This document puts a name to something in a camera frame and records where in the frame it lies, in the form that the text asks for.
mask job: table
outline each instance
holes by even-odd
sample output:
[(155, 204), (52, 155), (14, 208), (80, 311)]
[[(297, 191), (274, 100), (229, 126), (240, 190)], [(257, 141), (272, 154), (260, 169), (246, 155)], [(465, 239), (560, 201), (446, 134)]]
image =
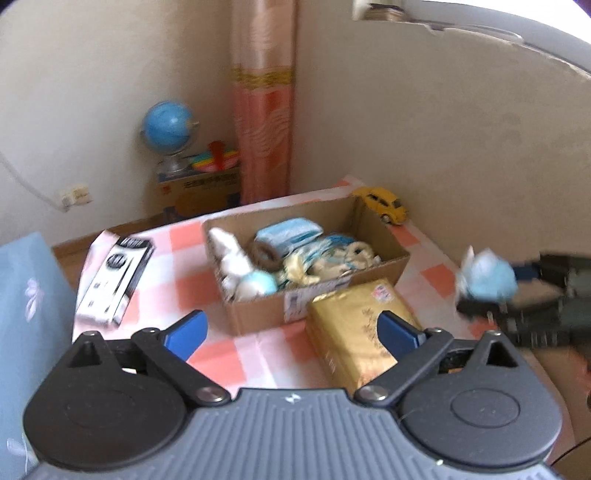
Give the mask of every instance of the table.
[[(105, 339), (129, 338), (145, 327), (165, 329), (190, 311), (200, 309), (207, 314), (209, 332), (188, 363), (227, 388), (233, 396), (241, 387), (330, 386), (322, 360), (317, 357), (304, 331), (305, 320), (241, 337), (231, 335), (212, 266), (207, 260), (202, 223), (208, 218), (238, 211), (340, 198), (359, 186), (363, 186), (361, 181), (347, 176), (331, 189), (267, 200), (138, 234), (151, 238), (156, 249), (120, 327), (97, 327), (76, 319), (73, 338), (85, 330), (98, 330)], [(390, 228), (411, 254), (395, 289), (421, 325), (424, 328), (442, 327), (456, 338), (480, 338), (490, 326), (485, 322), (468, 323), (456, 313), (456, 265), (412, 221)], [(103, 232), (90, 247), (80, 279), (78, 301), (117, 238), (112, 233)], [(556, 458), (574, 445), (568, 409), (536, 358), (530, 352), (524, 352), (524, 356), (554, 393), (563, 411), (563, 431), (551, 455)]]

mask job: electrical cable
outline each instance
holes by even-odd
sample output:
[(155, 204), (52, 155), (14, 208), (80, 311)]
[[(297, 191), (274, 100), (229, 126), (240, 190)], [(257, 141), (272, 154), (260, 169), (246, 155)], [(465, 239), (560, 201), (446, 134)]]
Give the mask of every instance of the electrical cable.
[(41, 192), (39, 192), (29, 182), (27, 182), (22, 177), (22, 175), (18, 172), (18, 170), (8, 161), (8, 159), (6, 158), (6, 156), (4, 156), (4, 153), (2, 153), (2, 150), (0, 150), (0, 163), (2, 163), (2, 165), (4, 166), (4, 168), (11, 175), (11, 177), (22, 188), (24, 188), (27, 192), (29, 192), (31, 195), (33, 195), (34, 197), (36, 197), (38, 200), (41, 200), (43, 203), (49, 205), (51, 208), (53, 208), (54, 210), (57, 210), (58, 212), (66, 213), (68, 211), (68, 208), (67, 207), (65, 207), (64, 205), (61, 205), (61, 204), (59, 204), (57, 202), (54, 202), (49, 197), (46, 197)]

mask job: gold packaging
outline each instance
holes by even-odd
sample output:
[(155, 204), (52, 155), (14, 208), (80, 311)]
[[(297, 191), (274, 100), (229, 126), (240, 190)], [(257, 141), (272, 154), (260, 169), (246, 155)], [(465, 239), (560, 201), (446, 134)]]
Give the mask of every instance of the gold packaging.
[(320, 295), (308, 304), (306, 330), (335, 387), (353, 394), (396, 365), (378, 340), (377, 321), (383, 310), (422, 330), (386, 279)]

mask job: curtain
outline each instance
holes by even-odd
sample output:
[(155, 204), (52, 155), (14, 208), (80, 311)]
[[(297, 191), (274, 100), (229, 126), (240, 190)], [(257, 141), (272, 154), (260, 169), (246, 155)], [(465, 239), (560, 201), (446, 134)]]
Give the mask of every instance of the curtain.
[(242, 203), (288, 193), (295, 0), (234, 0), (234, 119)]

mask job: blue face mask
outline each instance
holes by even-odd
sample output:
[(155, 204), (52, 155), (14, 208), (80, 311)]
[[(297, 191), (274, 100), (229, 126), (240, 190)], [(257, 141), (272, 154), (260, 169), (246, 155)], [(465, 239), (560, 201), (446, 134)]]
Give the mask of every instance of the blue face mask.
[(506, 260), (486, 249), (474, 255), (468, 249), (456, 277), (457, 292), (484, 301), (506, 301), (517, 293), (517, 279)]
[(292, 218), (259, 230), (255, 240), (271, 245), (282, 257), (286, 257), (296, 248), (313, 242), (322, 233), (320, 225), (306, 218)]

